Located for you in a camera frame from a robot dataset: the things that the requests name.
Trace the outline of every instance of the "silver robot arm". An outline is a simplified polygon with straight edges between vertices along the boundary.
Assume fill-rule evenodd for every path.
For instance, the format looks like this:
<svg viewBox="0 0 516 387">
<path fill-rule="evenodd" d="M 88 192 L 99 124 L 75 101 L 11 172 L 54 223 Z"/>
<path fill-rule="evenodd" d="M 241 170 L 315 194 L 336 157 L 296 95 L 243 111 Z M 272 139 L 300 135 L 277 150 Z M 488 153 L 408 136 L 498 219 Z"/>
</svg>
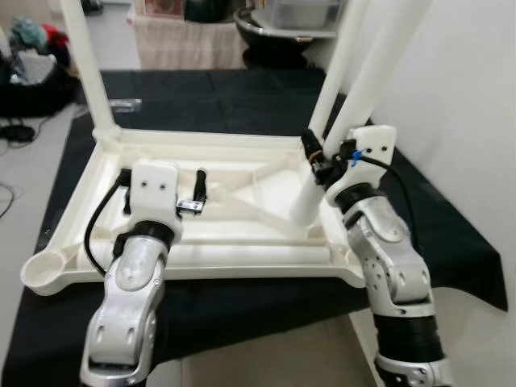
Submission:
<svg viewBox="0 0 516 387">
<path fill-rule="evenodd" d="M 170 248 L 181 240 L 181 213 L 200 214 L 206 201 L 204 171 L 198 171 L 193 200 L 177 202 L 178 177 L 171 163 L 141 160 L 133 166 L 124 208 L 131 215 L 129 232 L 114 243 L 104 300 L 89 322 L 81 362 L 85 385 L 135 385 L 151 370 L 156 308 Z"/>
<path fill-rule="evenodd" d="M 377 189 L 395 135 L 392 127 L 357 128 L 331 160 L 311 131 L 302 141 L 315 180 L 343 214 L 349 246 L 364 270 L 379 376 L 386 387 L 454 387 L 437 333 L 428 267 L 412 247 L 407 225 Z"/>
</svg>

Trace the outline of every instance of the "table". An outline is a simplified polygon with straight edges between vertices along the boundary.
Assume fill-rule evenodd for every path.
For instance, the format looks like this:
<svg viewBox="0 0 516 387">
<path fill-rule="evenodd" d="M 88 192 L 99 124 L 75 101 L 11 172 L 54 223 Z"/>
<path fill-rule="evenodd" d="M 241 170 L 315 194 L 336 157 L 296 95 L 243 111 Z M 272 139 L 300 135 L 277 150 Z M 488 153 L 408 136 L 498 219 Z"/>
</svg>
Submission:
<svg viewBox="0 0 516 387">
<path fill-rule="evenodd" d="M 116 114 L 123 127 L 259 135 L 299 135 L 310 120 L 324 74 L 303 70 L 103 73 L 110 98 L 142 98 L 142 110 Z M 339 98 L 335 113 L 342 104 Z M 93 123 L 69 133 L 36 250 L 44 248 L 94 148 Z M 418 215 L 432 285 L 468 292 L 507 310 L 498 253 L 400 153 L 393 166 L 407 180 Z M 381 188 L 406 219 L 397 182 Z M 55 296 L 23 292 L 2 385 L 76 385 L 85 331 L 102 284 L 75 284 Z M 368 306 L 364 289 L 335 278 L 168 282 L 157 311 L 155 362 L 287 331 Z"/>
</svg>

